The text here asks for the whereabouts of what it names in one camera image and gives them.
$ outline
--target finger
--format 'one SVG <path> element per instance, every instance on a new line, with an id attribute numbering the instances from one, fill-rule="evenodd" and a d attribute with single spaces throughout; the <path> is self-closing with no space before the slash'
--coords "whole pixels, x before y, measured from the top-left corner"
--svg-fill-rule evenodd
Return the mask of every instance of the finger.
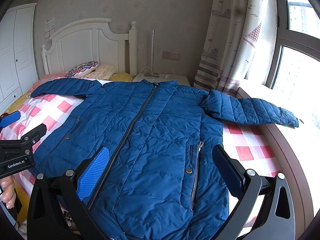
<path id="1" fill-rule="evenodd" d="M 2 202 L 7 203 L 10 199 L 12 199 L 14 192 L 14 183 L 10 184 L 1 195 Z"/>
<path id="2" fill-rule="evenodd" d="M 14 201 L 16 200 L 16 193 L 13 194 L 12 199 L 10 199 L 7 203 L 7 209 L 13 208 L 14 207 Z"/>
<path id="3" fill-rule="evenodd" d="M 3 188 L 8 187 L 12 183 L 13 183 L 13 176 L 9 176 L 1 180 L 1 186 Z"/>

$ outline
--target curtain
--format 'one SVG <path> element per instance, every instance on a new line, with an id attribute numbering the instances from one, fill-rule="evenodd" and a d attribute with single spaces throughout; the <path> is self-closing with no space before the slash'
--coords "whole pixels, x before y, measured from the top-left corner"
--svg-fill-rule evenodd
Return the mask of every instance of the curtain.
<path id="1" fill-rule="evenodd" d="M 252 62 L 268 0 L 213 0 L 194 87 L 235 95 Z"/>
<path id="2" fill-rule="evenodd" d="M 265 17 L 262 21 L 259 39 L 255 44 L 255 53 L 245 79 L 265 85 L 275 52 L 278 24 L 277 1 L 269 0 Z"/>

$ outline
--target bedpost finial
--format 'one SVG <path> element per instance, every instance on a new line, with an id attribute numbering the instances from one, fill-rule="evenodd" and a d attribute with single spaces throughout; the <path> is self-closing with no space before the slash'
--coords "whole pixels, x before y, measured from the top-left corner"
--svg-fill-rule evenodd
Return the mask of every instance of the bedpost finial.
<path id="1" fill-rule="evenodd" d="M 137 24 L 136 21 L 132 21 L 132 22 L 131 22 L 131 30 L 136 30 L 136 29 L 137 29 L 137 28 L 136 28 L 136 24 Z"/>

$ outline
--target white nightstand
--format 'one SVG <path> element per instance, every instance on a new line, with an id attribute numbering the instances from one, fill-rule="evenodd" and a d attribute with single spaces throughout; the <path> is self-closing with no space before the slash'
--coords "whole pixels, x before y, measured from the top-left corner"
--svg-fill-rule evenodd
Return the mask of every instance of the white nightstand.
<path id="1" fill-rule="evenodd" d="M 179 85 L 185 85 L 185 86 L 189 86 L 190 87 L 190 83 L 189 83 L 189 80 L 188 80 L 187 76 L 167 74 L 166 75 L 167 78 L 165 78 L 165 74 L 160 74 L 161 76 L 158 77 L 158 78 L 145 78 L 143 75 L 144 75 L 143 73 L 139 73 L 132 80 L 132 82 L 140 82 L 143 79 L 146 79 L 146 80 L 148 80 L 149 82 L 152 82 L 152 83 L 176 80 Z"/>

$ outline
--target pink checkered bedsheet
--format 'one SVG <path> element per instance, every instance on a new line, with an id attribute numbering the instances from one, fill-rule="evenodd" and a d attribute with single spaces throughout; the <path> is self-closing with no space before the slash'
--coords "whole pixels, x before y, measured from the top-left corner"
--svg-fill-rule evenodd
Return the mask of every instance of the pink checkered bedsheet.
<path id="1" fill-rule="evenodd" d="M 55 129 L 60 127 L 72 110 L 82 102 L 73 96 L 42 95 L 29 98 L 19 108 L 19 121 L 4 128 L 0 139 L 19 139 L 41 123 L 47 126 L 47 133 L 33 146 L 33 150 L 40 145 Z M 259 175 L 273 176 L 280 171 L 280 166 L 268 145 L 265 137 L 257 126 L 238 124 L 223 124 L 223 145 L 225 151 L 233 159 L 237 159 L 245 169 L 254 169 Z M 15 175 L 25 192 L 30 196 L 35 178 L 29 171 Z M 236 205 L 237 199 L 231 195 L 230 211 Z"/>

